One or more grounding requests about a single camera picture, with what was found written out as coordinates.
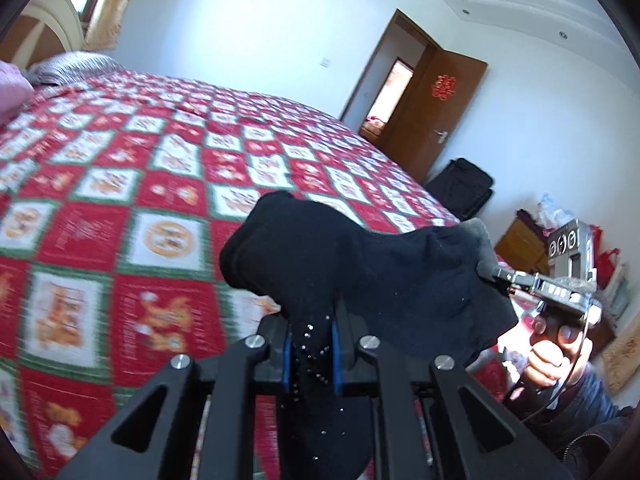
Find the person's right forearm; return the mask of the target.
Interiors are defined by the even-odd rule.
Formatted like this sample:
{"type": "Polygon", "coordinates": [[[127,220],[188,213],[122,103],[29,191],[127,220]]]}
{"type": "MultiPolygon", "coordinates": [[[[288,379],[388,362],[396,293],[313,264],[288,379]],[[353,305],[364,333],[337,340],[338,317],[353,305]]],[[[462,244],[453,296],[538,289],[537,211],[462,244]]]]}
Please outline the person's right forearm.
{"type": "Polygon", "coordinates": [[[541,389],[553,387],[561,369],[531,356],[521,393],[504,405],[561,462],[573,479],[639,477],[639,409],[615,405],[602,380],[587,365],[582,376],[545,408],[541,389]]]}

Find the person's right hand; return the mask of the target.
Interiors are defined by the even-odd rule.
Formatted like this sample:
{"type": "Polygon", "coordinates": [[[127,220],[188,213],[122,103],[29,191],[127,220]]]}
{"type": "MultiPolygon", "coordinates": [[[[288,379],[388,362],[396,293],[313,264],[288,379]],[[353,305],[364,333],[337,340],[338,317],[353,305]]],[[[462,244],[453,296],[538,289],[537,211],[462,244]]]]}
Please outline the person's right hand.
{"type": "Polygon", "coordinates": [[[587,368],[592,341],[579,328],[562,326],[558,336],[547,335],[547,320],[538,316],[530,338],[524,376],[538,387],[555,386],[562,382],[567,387],[576,385],[587,368]]]}

